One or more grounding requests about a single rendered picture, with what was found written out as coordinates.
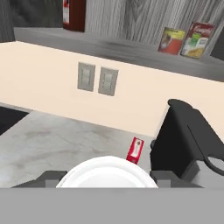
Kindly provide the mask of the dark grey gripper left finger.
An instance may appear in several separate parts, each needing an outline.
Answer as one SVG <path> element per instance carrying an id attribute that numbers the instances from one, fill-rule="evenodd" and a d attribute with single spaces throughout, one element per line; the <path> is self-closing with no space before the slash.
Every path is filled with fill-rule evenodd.
<path id="1" fill-rule="evenodd" d="M 38 178 L 17 185 L 17 188 L 55 188 L 67 171 L 45 171 Z"/>

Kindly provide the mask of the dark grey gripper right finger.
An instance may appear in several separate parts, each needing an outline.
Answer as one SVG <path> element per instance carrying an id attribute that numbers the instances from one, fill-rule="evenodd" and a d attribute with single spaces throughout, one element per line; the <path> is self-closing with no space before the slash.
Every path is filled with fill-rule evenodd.
<path id="1" fill-rule="evenodd" d="M 150 176 L 161 188 L 200 188 L 199 185 L 178 178 L 172 171 L 150 171 Z"/>

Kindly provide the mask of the grey wooden cabinet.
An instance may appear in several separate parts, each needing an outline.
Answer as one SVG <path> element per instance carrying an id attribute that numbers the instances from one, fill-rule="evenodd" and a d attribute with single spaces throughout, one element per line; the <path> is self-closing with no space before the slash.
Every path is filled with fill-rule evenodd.
<path id="1" fill-rule="evenodd" d="M 214 25 L 201 59 L 158 51 L 193 22 Z M 15 40 L 224 82 L 224 0 L 87 0 L 84 32 L 62 28 L 62 0 L 0 0 L 0 43 Z"/>

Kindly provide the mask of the white plate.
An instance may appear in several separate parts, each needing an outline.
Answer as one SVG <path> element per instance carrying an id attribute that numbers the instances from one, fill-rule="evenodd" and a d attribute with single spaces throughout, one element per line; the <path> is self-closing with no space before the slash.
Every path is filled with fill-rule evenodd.
<path id="1" fill-rule="evenodd" d="M 57 188 L 158 188 L 138 165 L 113 156 L 94 157 L 76 165 Z"/>

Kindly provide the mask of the black hob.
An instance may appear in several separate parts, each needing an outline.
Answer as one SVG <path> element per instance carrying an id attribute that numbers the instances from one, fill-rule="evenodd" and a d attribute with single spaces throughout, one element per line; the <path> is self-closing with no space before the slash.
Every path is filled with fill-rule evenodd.
<path id="1" fill-rule="evenodd" d="M 0 136 L 27 115 L 24 111 L 0 107 Z"/>

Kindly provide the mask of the yellow and red soup box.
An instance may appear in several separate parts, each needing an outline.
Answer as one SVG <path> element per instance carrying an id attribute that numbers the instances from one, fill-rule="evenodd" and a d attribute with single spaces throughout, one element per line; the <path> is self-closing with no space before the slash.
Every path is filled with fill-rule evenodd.
<path id="1" fill-rule="evenodd" d="M 158 47 L 161 53 L 177 55 L 182 46 L 186 32 L 173 28 L 164 28 L 164 32 Z"/>

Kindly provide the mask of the red and white soup box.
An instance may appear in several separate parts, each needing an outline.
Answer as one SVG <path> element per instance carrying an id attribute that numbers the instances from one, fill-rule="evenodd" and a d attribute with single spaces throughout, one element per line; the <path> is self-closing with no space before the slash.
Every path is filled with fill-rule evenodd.
<path id="1" fill-rule="evenodd" d="M 213 24 L 192 23 L 180 54 L 188 58 L 200 59 L 213 30 Z"/>

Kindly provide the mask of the dark red box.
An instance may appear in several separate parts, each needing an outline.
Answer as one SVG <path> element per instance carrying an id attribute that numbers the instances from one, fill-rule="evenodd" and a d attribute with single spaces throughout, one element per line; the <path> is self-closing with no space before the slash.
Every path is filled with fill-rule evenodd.
<path id="1" fill-rule="evenodd" d="M 63 28 L 74 32 L 85 31 L 87 0 L 62 0 Z"/>

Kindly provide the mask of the grey wall switch plate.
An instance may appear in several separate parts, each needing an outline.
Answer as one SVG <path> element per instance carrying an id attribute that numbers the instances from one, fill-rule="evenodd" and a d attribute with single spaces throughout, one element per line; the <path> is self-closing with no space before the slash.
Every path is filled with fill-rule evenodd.
<path id="1" fill-rule="evenodd" d="M 116 91 L 116 81 L 118 70 L 101 68 L 98 93 L 103 95 L 114 96 Z"/>
<path id="2" fill-rule="evenodd" d="M 78 64 L 78 89 L 93 92 L 95 82 L 95 65 Z"/>

